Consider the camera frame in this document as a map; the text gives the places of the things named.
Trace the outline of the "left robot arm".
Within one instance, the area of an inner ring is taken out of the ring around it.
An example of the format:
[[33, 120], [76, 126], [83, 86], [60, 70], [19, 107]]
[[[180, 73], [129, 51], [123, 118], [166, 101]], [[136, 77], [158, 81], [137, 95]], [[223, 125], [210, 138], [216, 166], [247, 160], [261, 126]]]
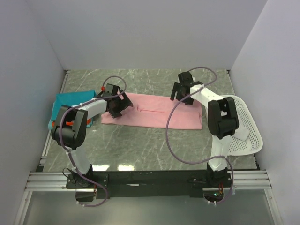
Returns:
[[101, 92], [88, 101], [60, 106], [51, 136], [66, 151], [73, 166], [69, 170], [70, 183], [82, 188], [89, 188], [95, 183], [92, 164], [82, 147], [88, 120], [106, 112], [115, 119], [122, 116], [123, 110], [132, 106], [125, 91], [113, 84], [102, 87]]

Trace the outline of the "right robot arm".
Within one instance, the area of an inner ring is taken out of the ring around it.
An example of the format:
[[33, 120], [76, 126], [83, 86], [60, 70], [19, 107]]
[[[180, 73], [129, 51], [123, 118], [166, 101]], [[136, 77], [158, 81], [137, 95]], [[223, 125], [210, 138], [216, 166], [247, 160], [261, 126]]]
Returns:
[[229, 145], [239, 128], [239, 119], [232, 97], [222, 97], [209, 90], [201, 82], [195, 82], [189, 71], [178, 74], [170, 99], [192, 105], [201, 103], [206, 110], [209, 132], [212, 135], [211, 156], [207, 163], [205, 183], [216, 187], [231, 180], [227, 172]]

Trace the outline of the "pink t-shirt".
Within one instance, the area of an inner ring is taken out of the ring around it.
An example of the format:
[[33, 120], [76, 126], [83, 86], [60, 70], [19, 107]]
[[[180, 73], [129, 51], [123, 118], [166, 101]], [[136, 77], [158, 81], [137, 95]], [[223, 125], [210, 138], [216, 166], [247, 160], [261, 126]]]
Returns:
[[[101, 115], [101, 123], [134, 127], [165, 128], [176, 101], [169, 97], [128, 93], [133, 103], [121, 112], [122, 116], [113, 118], [108, 112]], [[169, 122], [169, 129], [201, 130], [202, 105], [194, 101], [192, 105], [180, 103]]]

